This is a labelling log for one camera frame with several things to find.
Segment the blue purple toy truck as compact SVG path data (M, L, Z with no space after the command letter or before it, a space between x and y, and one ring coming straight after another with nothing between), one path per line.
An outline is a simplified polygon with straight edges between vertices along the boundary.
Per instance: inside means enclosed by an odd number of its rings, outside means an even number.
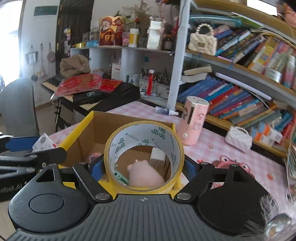
M92 162L94 162L100 156L101 156L101 153L99 153L99 152L91 153L91 154L88 155L88 157L86 159L86 162L88 164L91 164Z

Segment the large pink plush toy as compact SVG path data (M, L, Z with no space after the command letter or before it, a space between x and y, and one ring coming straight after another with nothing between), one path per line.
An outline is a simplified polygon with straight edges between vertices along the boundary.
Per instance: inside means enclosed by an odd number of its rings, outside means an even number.
M157 188L165 183L164 178L147 160L135 160L127 166L130 187Z

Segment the yellow tape roll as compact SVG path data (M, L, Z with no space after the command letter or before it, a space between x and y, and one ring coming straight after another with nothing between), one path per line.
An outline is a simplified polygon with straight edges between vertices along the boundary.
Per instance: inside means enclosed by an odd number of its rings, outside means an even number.
M164 178L157 188L130 187L127 166L147 160ZM116 194L166 194L180 189L185 154L173 123L141 120L121 126L108 138L104 165Z

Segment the grey chair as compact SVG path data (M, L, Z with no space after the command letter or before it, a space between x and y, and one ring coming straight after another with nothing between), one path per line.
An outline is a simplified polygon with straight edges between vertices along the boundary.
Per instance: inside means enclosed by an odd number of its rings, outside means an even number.
M3 89L1 116L8 135L15 137L40 135L31 80L20 78Z

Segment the yellow cardboard box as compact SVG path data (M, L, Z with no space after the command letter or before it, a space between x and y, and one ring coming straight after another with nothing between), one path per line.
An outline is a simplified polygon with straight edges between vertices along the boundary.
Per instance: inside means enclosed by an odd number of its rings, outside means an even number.
M121 126L135 121L155 120L92 111L60 144L60 147L67 152L67 159L62 166L72 167L79 162L86 162L88 155L94 152L104 154L106 142L112 133ZM106 172L97 183L101 184L113 197L118 195L114 192ZM180 189L172 189L168 194L174 196L178 190Z

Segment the white quilted purse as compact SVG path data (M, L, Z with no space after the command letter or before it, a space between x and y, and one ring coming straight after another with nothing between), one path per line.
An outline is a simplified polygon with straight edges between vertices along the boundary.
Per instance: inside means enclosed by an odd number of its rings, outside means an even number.
M252 147L252 136L248 131L239 126L231 126L225 137L227 144L246 153Z

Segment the pink cylindrical container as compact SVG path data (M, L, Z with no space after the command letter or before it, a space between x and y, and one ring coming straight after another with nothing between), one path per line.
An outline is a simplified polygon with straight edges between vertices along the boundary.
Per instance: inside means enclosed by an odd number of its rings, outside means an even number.
M200 136L209 102L196 96L188 96L180 123L177 125L177 134L184 145L195 145Z

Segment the small white glue bottle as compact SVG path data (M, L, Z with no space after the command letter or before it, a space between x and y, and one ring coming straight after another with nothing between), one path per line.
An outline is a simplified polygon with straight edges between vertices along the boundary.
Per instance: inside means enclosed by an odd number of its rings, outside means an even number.
M165 108L165 107L160 107L160 106L156 106L154 112L156 114L161 114L161 115L174 115L174 116L178 116L179 113L177 111L171 110L169 108Z

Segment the row of leaning books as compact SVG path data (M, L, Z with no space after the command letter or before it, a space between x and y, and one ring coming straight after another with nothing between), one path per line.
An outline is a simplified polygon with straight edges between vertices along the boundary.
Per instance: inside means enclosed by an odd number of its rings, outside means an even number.
M207 114L232 126L259 132L263 124L278 131L282 138L290 136L295 118L287 110L287 105L269 101L247 87L208 75L202 80L184 84L177 102L185 104L190 96L207 101Z

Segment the orange white box lower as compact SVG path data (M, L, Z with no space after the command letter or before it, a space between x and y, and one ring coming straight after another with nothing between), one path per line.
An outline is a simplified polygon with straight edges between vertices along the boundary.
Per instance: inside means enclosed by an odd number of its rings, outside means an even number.
M262 133L258 132L255 129L252 129L250 132L250 135L253 137L255 141L258 141L262 144L268 145L268 146L273 146L275 141L270 139L268 136L263 135Z

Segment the orange white box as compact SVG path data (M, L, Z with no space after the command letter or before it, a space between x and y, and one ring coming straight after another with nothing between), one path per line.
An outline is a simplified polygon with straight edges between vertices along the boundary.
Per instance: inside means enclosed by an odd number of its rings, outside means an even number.
M271 140L275 141L276 143L280 143L282 141L282 134L281 132L275 130L269 125L266 125L262 122L258 125L258 132L263 134L264 136L269 137Z
M268 136L263 135L262 133L258 132L255 129L252 129L250 132L250 135L253 137L255 141L258 141L262 144L268 145L268 146L273 146L275 141L270 139Z

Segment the black keyboard piano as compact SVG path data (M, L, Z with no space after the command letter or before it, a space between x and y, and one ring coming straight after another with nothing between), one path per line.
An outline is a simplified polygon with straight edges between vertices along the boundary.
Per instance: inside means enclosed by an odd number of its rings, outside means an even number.
M57 99L71 111L84 116L92 110L106 112L140 99L139 87L132 84L104 79L102 86L112 89L109 92L101 89L80 92Z

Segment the pink cartoon desk mat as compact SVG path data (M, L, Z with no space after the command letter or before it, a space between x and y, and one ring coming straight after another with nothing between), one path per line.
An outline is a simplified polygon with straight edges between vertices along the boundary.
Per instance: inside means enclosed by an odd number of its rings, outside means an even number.
M180 119L176 116L156 114L153 107L138 101L123 105L108 112L175 124L178 124ZM73 127L52 134L50 138L55 144L60 146L77 125L78 124L75 124ZM279 205L288 203L289 191L285 167L268 158L267 156L270 154L268 152L263 155L253 150L248 150L246 153L241 152L227 144L224 137L212 132L214 127L207 127L209 130L203 128L196 145L184 146L185 154L198 163L204 161L212 163L215 166L215 163L219 162L219 164L222 164L222 161L225 162L227 160L229 164L237 162L255 177L255 179L277 200Z

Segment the red paper packets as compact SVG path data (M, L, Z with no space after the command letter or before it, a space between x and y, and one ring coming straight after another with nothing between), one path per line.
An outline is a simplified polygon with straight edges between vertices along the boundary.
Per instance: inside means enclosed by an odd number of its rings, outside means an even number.
M121 84L122 81L120 80L105 79L100 75L90 73L81 74L63 80L54 92L53 97L68 96L94 90L111 93Z

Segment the orange white box upper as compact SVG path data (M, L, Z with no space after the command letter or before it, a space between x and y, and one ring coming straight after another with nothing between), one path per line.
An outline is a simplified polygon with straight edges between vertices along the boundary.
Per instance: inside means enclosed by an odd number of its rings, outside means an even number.
M269 137L271 140L275 141L276 143L280 143L282 141L282 134L281 132L275 130L269 125L266 125L262 122L258 125L258 132L263 134L264 136Z

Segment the brown crumpled cloth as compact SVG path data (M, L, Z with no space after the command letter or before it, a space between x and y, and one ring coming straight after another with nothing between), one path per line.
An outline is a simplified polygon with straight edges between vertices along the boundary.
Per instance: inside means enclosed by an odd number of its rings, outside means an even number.
M60 74L65 79L90 72L89 60L83 55L74 55L61 60Z

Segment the wooden white bookshelf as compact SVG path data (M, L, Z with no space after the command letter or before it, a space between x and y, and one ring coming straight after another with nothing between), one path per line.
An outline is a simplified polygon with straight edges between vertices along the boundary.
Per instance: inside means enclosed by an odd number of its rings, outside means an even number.
M283 13L268 15L245 1L178 1L175 21L176 48L168 108L184 109L177 102L180 88L210 75L247 87L271 101L287 105L295 118L295 2L281 1ZM191 33L207 23L217 38L215 56L189 50ZM232 125L207 115L206 121L228 130ZM268 146L253 143L279 157L286 157L295 142L295 119L288 138Z

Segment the red fortune god box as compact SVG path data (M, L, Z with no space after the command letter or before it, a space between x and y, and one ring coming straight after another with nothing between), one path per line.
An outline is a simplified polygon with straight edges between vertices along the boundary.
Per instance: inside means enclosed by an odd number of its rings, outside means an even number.
M100 22L100 46L121 46L124 19L121 16L106 16Z

